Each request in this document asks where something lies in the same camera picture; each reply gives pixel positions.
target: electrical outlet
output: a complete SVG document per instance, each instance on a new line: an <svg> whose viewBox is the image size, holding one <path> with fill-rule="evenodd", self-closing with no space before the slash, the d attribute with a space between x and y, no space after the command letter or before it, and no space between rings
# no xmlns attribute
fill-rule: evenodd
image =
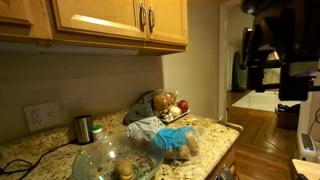
<svg viewBox="0 0 320 180"><path fill-rule="evenodd" d="M58 102L49 102L24 107L30 132L55 126L61 123Z"/></svg>

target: hardwood floor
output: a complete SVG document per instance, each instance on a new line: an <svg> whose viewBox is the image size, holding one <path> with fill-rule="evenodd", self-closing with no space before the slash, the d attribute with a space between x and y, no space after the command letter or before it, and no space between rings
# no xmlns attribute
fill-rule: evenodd
<svg viewBox="0 0 320 180"><path fill-rule="evenodd" d="M243 127L236 144L236 172L240 180L291 180L291 159L296 149L296 131L277 127L275 112L232 107L245 96L227 95L228 121Z"/></svg>

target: food in bowl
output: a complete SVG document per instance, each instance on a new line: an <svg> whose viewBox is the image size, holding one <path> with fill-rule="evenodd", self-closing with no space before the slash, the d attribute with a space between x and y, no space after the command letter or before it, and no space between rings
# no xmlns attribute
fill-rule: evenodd
<svg viewBox="0 0 320 180"><path fill-rule="evenodd" d="M166 152L163 139L150 131L126 131L88 145L74 160L75 179L151 179Z"/></svg>

